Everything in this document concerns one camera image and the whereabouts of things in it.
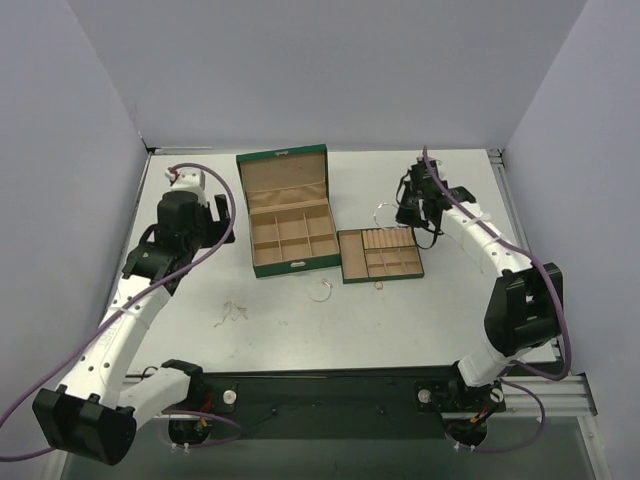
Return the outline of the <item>green tray with compartments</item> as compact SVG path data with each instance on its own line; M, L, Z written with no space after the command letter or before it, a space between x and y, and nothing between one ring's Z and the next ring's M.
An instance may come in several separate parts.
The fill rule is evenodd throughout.
M344 284L375 283L424 277L424 267L411 228L339 231Z

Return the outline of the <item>green jewelry box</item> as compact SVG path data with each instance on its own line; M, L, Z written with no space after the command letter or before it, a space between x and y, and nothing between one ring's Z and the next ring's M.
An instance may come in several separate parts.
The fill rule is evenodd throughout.
M239 154L236 165L256 277L340 265L326 145Z

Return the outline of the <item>silver pearl bangle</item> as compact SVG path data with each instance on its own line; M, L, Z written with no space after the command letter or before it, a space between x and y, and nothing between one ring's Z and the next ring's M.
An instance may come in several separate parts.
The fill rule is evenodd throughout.
M308 289L309 298L315 303L324 303L331 298L333 285L327 279L314 282Z
M395 203L382 202L373 212L373 220L375 225L384 230L397 227L396 213L398 206Z

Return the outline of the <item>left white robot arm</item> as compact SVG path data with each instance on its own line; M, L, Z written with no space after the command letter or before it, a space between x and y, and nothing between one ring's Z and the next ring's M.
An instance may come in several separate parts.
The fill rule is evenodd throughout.
M128 453L137 430L165 409L193 411L204 402L201 367L169 360L130 390L122 383L153 321L180 281L222 245L234 242L232 195L203 199L201 188L175 190L157 205L157 220L128 254L117 295L95 336L73 353L71 369L32 403L53 449L106 465Z

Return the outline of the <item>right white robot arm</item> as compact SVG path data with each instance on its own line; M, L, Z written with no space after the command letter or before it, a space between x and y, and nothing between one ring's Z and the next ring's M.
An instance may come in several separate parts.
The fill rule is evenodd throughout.
M468 387L481 387L518 366L559 381L568 375L571 347L563 308L563 276L553 263L510 242L466 188L449 187L437 161L424 155L402 177L396 222L434 228L449 236L495 280L483 320L480 344L457 363ZM520 358L554 338L564 342L564 367L558 374L524 364Z

